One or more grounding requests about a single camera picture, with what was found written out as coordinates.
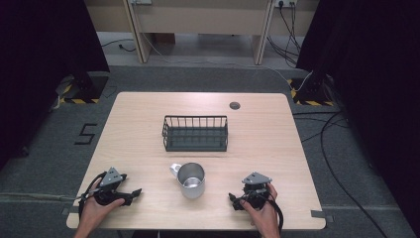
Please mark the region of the black wire basket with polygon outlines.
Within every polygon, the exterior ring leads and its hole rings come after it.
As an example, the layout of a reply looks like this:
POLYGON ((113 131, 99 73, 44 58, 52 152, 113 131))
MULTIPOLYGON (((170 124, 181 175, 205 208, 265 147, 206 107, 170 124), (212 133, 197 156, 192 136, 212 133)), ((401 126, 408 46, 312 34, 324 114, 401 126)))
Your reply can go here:
POLYGON ((226 152, 228 117, 165 115, 161 135, 167 152, 226 152))

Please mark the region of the beige background desk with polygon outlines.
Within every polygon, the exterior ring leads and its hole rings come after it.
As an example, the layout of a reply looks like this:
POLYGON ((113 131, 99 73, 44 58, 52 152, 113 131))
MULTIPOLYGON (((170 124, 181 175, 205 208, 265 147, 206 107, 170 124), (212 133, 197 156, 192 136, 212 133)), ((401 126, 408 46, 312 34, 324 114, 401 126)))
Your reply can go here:
POLYGON ((275 0, 84 1, 96 31, 132 34, 141 63, 149 59, 153 34, 216 34, 250 36, 254 63, 260 64, 267 37, 291 29, 297 37, 306 35, 320 0, 297 0, 292 8, 276 8, 275 0))

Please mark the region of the black stand base striped tape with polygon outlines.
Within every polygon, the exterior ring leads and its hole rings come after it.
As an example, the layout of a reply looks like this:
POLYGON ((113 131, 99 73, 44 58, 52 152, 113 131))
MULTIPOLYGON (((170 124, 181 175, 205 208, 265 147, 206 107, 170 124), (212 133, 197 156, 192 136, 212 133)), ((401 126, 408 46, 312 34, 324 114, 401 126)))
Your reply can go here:
POLYGON ((315 81, 311 74, 303 78, 293 77, 288 81, 292 100, 298 105, 333 106, 333 99, 323 81, 315 81))
POLYGON ((58 88, 57 104, 96 104, 109 79, 106 71, 88 71, 82 78, 73 75, 65 77, 58 88))

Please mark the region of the person's right hand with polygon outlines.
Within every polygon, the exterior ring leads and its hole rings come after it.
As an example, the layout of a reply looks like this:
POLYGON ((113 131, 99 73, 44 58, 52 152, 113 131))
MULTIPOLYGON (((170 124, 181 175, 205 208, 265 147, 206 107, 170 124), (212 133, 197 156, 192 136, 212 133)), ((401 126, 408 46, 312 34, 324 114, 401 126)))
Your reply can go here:
POLYGON ((254 225, 263 238, 280 238, 278 217, 274 207, 267 201, 260 210, 255 210, 247 201, 241 205, 249 213, 254 225))

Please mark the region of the metal cup with handle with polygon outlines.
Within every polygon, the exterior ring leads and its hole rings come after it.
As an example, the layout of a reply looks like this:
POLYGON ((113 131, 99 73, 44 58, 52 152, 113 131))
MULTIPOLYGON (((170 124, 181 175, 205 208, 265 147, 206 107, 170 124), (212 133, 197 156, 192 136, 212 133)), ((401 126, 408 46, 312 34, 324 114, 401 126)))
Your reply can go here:
POLYGON ((204 193, 205 172, 199 164, 172 164, 169 170, 180 185, 180 190, 184 197, 196 199, 204 193))

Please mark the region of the black curtain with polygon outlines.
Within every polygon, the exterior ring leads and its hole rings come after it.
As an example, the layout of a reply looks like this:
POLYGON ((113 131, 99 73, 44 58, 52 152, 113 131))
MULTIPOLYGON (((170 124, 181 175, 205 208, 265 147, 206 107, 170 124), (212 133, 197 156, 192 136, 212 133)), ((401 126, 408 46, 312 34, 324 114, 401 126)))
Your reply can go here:
POLYGON ((420 0, 319 0, 298 67, 329 74, 420 237, 420 0))
POLYGON ((31 140, 66 76, 108 69, 85 0, 0 0, 0 170, 31 140))

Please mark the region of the person's left hand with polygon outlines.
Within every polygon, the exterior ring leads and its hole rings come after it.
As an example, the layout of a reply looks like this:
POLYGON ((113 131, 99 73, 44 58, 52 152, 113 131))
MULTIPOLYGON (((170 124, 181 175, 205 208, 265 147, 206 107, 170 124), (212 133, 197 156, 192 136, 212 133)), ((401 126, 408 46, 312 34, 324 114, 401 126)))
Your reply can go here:
POLYGON ((100 225, 111 211, 122 206, 124 202, 124 198, 118 198, 107 205, 101 205, 93 195, 89 195, 85 200, 77 229, 91 232, 100 225))

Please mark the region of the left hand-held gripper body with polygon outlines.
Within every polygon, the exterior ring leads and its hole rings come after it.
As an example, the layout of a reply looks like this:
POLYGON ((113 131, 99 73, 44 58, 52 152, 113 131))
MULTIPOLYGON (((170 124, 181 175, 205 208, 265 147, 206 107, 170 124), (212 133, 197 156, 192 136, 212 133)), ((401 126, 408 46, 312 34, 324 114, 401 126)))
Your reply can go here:
POLYGON ((125 199, 128 193, 117 190, 121 183, 121 174, 115 168, 111 167, 97 184, 93 193, 94 198, 101 205, 107 205, 118 198, 125 199))

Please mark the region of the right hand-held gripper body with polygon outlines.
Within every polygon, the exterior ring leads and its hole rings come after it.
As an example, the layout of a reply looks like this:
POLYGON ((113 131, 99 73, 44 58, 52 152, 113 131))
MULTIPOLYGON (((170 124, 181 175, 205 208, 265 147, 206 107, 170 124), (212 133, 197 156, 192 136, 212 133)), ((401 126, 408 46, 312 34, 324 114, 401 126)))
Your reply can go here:
POLYGON ((253 172, 242 180, 244 195, 242 199, 247 201, 252 208, 262 209, 270 196, 267 184, 271 178, 258 172, 253 172))

